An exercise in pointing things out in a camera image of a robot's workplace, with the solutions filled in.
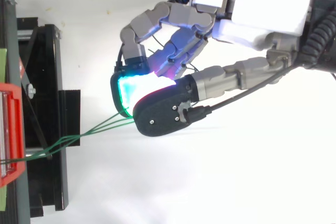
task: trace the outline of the black metal bracket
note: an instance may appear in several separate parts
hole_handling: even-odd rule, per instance
[[[20,18],[17,24],[19,31],[32,31],[30,40],[19,39],[26,73],[22,78],[26,148],[46,148],[62,136],[80,134],[80,90],[62,88],[58,28],[38,27],[37,18]],[[36,89],[33,98],[28,96],[28,83]],[[43,216],[43,206],[55,205],[56,211],[68,206],[65,149],[27,162],[27,170],[31,217]]]

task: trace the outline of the black frame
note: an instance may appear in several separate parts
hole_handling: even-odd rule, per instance
[[[37,26],[37,18],[17,20],[19,30],[33,30],[19,41],[26,77],[22,79],[27,148],[46,148],[65,135],[80,134],[80,90],[62,90],[60,36],[54,25]],[[27,95],[27,83],[37,93]],[[27,163],[30,216],[43,216],[43,206],[64,210],[68,204],[66,150]]]
[[[7,48],[6,82],[20,86],[16,10],[7,0],[0,0],[0,48]],[[7,185],[6,210],[0,212],[0,223],[30,223],[27,170]]]

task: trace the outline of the red plastic part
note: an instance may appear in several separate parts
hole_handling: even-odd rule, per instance
[[[23,138],[21,87],[13,84],[0,83],[0,91],[10,93],[7,100],[10,158],[24,158],[25,146]],[[17,179],[26,169],[26,165],[25,162],[13,163],[12,168],[13,170],[8,172],[5,177],[1,178],[0,175],[0,187],[8,185],[10,182]]]

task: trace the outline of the thin wire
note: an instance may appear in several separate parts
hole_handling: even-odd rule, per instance
[[[153,38],[156,40],[157,43],[160,44],[161,47],[164,47],[164,46],[163,46],[163,45],[156,39],[156,37],[155,37],[154,35],[153,35]]]
[[[192,65],[191,63],[189,63],[189,65],[195,69],[195,72],[199,72],[199,70],[194,65]]]
[[[96,133],[99,133],[99,132],[103,132],[103,131],[106,131],[106,130],[110,130],[110,129],[114,129],[116,127],[121,127],[121,126],[124,126],[124,125],[127,125],[129,123],[126,123],[126,124],[121,124],[121,125],[117,125],[117,126],[114,126],[114,127],[110,127],[108,129],[105,129],[105,130],[101,130],[109,125],[112,125],[112,124],[115,124],[115,123],[118,123],[118,122],[122,122],[122,121],[125,121],[125,120],[129,120],[129,119],[132,119],[132,118],[126,118],[126,119],[121,119],[121,120],[117,120],[117,121],[114,121],[112,123],[109,123],[107,125],[104,125],[102,127],[99,127],[101,125],[103,125],[104,123],[108,122],[109,120],[111,120],[112,118],[116,117],[117,115],[119,115],[119,113],[113,115],[112,117],[108,118],[107,120],[105,120],[104,122],[98,124],[97,126],[93,127],[92,129],[90,129],[89,131],[87,131],[86,133],[83,133],[81,135],[69,135],[69,136],[63,136],[61,137],[56,143],[54,143],[52,146],[42,150],[41,152],[37,152],[35,154],[33,154],[32,156],[30,157],[25,157],[25,158],[17,158],[17,159],[3,159],[3,160],[0,160],[1,161],[1,164],[9,164],[9,163],[17,163],[17,162],[21,162],[21,161],[30,161],[30,160],[34,160],[34,159],[37,159],[37,158],[44,158],[44,157],[48,157],[54,153],[57,153],[59,151],[61,151],[62,149],[64,149],[65,147],[69,146],[70,144],[74,143],[75,141],[79,140],[81,137],[83,136],[88,136],[88,135],[93,135],[93,134],[96,134]],[[53,149],[54,147],[56,147],[57,145],[60,145],[62,143],[65,143],[65,142],[69,142],[68,144],[62,146],[61,148],[59,149],[56,149],[55,151],[51,152],[51,153],[48,153],[46,154],[47,152],[49,152],[51,149]]]

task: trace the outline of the robotic hand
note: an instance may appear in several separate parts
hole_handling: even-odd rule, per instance
[[[142,134],[160,136],[183,129],[267,84],[277,83],[297,67],[336,72],[335,7],[336,0],[160,2],[121,31],[122,48],[111,78],[114,103],[118,111],[125,109],[120,102],[120,77],[154,72],[158,77],[175,80],[175,85],[143,97],[133,110]],[[162,23],[180,29],[162,50],[147,58],[140,43],[161,29]],[[211,37],[259,51],[268,49],[266,58],[212,66],[181,78],[187,64],[201,53]],[[191,106],[235,89],[247,91],[212,107]]]

